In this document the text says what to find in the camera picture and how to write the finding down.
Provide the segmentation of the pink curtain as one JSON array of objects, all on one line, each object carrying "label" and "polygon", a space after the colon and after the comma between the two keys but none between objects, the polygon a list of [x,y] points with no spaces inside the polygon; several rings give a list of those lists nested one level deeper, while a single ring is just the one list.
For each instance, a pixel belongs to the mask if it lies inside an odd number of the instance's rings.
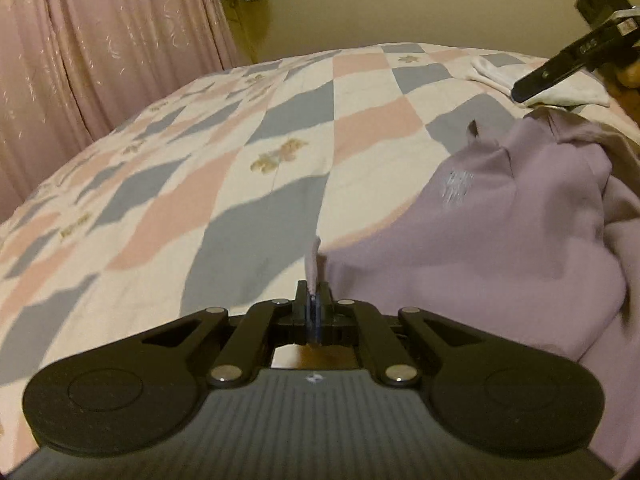
[{"label": "pink curtain", "polygon": [[239,64],[220,0],[1,0],[1,213],[187,82]]}]

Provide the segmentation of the purple garment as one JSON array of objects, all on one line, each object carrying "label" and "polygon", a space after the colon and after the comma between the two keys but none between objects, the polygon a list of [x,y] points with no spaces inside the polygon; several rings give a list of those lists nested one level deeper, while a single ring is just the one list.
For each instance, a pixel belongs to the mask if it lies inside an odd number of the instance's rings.
[{"label": "purple garment", "polygon": [[391,224],[314,248],[307,280],[582,364],[605,393],[592,450],[625,469],[639,456],[639,145],[548,107],[468,138]]}]

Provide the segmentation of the white sock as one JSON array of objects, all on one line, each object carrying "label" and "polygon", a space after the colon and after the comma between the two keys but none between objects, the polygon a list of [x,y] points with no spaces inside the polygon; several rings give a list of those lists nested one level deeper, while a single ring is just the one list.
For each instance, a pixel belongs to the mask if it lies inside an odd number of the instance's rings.
[{"label": "white sock", "polygon": [[557,75],[542,63],[498,65],[486,55],[471,58],[471,67],[465,77],[486,84],[521,106],[571,108],[579,105],[609,107],[611,104],[602,82],[583,70],[563,77],[562,73]]}]

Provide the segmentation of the checkered pink blue quilt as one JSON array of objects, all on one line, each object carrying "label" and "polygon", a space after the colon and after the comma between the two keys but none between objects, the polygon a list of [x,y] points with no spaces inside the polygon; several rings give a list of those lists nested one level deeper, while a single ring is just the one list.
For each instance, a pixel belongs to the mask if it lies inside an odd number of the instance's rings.
[{"label": "checkered pink blue quilt", "polygon": [[536,58],[379,44],[198,78],[77,155],[1,227],[1,468],[34,452],[29,378],[205,307],[288,292],[312,244],[398,220],[477,124],[527,113],[503,78]]}]

